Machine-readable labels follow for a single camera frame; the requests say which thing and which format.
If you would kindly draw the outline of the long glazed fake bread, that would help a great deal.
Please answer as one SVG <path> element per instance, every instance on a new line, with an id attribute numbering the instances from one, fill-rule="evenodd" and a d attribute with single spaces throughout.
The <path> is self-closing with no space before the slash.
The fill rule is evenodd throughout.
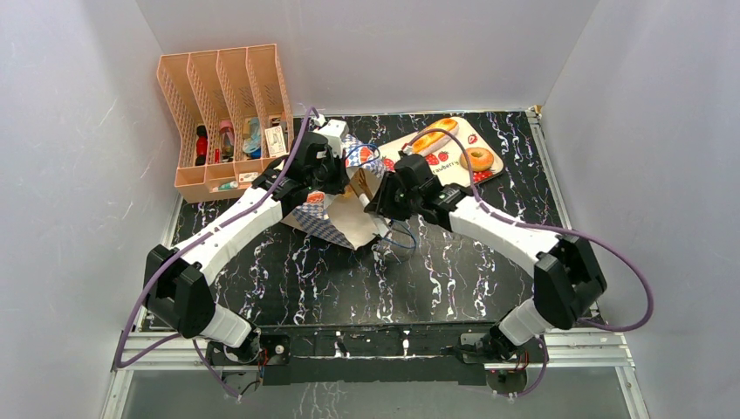
<path id="1" fill-rule="evenodd" d="M 421 156 L 427 156 L 443 148 L 449 141 L 450 137 L 442 132 L 432 132 L 432 129 L 439 128 L 457 135 L 459 123 L 453 118 L 440 119 L 424 129 L 425 134 L 421 136 L 412 145 L 412 152 Z"/>

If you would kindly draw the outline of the metal tongs white handles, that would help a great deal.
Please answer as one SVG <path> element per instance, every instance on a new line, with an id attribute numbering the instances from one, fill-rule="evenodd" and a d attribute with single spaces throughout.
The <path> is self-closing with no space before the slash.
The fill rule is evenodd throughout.
<path id="1" fill-rule="evenodd" d="M 367 185 L 367 180 L 363 170 L 358 170 L 351 178 L 349 183 L 353 193 L 358 197 L 363 207 L 366 207 L 372 200 L 372 194 Z"/>

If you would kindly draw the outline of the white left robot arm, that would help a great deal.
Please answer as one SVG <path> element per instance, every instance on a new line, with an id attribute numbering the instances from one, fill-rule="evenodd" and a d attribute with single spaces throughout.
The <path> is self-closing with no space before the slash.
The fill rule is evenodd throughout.
<path id="1" fill-rule="evenodd" d="M 211 224 L 172 249 L 152 249 L 143 305 L 182 337 L 213 340 L 236 361 L 254 361 L 261 349 L 257 327 L 218 305 L 209 287 L 243 247 L 306 203 L 311 193 L 343 191 L 349 182 L 344 137 L 328 127 L 303 134 L 287 160 L 270 163 Z"/>

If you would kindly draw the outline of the brown fake donut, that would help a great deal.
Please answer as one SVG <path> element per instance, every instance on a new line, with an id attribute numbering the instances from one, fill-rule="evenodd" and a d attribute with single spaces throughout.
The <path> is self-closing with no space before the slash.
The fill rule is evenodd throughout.
<path id="1" fill-rule="evenodd" d="M 459 157 L 460 165 L 475 173 L 490 170 L 494 162 L 495 156 L 487 148 L 466 148 Z"/>

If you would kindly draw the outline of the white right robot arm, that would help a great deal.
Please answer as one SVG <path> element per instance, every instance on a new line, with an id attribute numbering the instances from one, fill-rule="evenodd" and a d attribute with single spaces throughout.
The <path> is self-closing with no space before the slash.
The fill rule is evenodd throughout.
<path id="1" fill-rule="evenodd" d="M 523 227 L 500 211 L 484 209 L 471 188 L 442 184 L 419 155 L 400 158 L 383 175 L 365 211 L 398 221 L 419 215 L 489 246 L 532 277 L 531 298 L 509 310 L 483 337 L 462 338 L 452 347 L 467 361 L 514 361 L 531 339 L 553 328 L 572 328 L 607 289 L 586 239 L 547 226 Z"/>

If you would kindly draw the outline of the checkered brown paper bag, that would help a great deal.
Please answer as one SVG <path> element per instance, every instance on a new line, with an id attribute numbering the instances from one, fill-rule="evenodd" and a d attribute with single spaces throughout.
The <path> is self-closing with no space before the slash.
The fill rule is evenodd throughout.
<path id="1" fill-rule="evenodd" d="M 350 134 L 342 143 L 350 180 L 358 170 L 363 170 L 373 198 L 383 175 L 389 171 L 381 159 L 380 150 L 374 144 L 363 143 Z M 365 213 L 349 184 L 342 195 L 310 193 L 306 203 L 292 211 L 283 223 L 309 236 L 352 250 L 370 244 L 375 239 L 406 250 L 417 247 L 417 239 L 407 225 Z"/>

